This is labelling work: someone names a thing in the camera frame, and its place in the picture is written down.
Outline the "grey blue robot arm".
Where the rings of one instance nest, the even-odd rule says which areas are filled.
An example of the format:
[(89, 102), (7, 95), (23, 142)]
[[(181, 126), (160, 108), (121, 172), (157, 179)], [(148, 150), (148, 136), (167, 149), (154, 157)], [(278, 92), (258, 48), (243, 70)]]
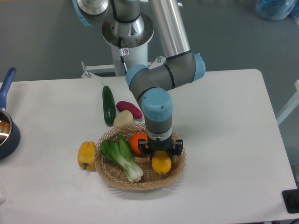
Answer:
[[(138, 0), (75, 0), (72, 4), (85, 26), (102, 23), (102, 35), (114, 53), (115, 73), (126, 78), (144, 115), (148, 138), (138, 141), (141, 153), (180, 155), (183, 141), (172, 138), (169, 90), (202, 78), (206, 68), (202, 57), (190, 49), (178, 3), (151, 0), (153, 18), (141, 12)], [(149, 68), (147, 44), (154, 30), (165, 61)]]

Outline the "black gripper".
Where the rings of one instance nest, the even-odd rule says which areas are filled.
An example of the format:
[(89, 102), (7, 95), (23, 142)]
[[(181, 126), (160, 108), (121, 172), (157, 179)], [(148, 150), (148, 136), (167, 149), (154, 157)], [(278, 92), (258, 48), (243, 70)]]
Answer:
[(181, 155), (184, 148), (184, 141), (181, 139), (173, 140), (171, 137), (166, 140), (161, 140), (160, 138), (155, 140), (151, 138), (148, 138), (148, 140), (139, 139), (138, 148), (142, 155), (146, 155), (150, 159), (153, 158), (156, 151), (164, 151), (172, 161), (174, 156)]

